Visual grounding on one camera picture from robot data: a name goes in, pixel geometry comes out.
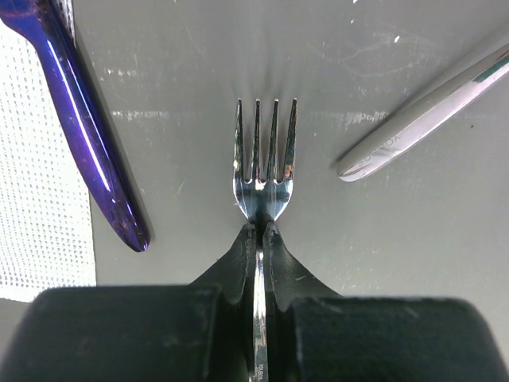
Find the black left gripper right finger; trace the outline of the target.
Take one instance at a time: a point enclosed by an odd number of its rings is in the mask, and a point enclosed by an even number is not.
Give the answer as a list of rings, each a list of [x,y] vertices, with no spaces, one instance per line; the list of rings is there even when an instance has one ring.
[[[477,308],[457,298],[344,297],[263,234],[272,381],[505,381]]]

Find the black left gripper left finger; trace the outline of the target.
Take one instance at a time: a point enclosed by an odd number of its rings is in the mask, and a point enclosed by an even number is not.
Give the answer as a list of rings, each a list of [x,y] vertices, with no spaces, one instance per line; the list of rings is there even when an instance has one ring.
[[[246,381],[254,369],[256,230],[187,285],[65,287],[29,306],[10,381]]]

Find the silver fork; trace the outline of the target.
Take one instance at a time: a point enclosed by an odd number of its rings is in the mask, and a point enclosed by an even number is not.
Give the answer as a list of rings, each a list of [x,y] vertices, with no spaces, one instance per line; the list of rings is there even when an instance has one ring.
[[[253,366],[250,381],[268,381],[268,344],[266,323],[266,288],[264,275],[264,250],[262,237],[266,226],[280,217],[289,204],[293,193],[295,167],[295,137],[297,124],[297,100],[292,102],[282,176],[278,176],[278,112],[279,101],[274,101],[270,145],[266,172],[261,175],[260,150],[261,101],[255,101],[254,141],[251,158],[251,177],[244,177],[243,104],[239,99],[235,113],[235,141],[233,155],[233,193],[243,215],[257,228],[254,253],[253,297]]]

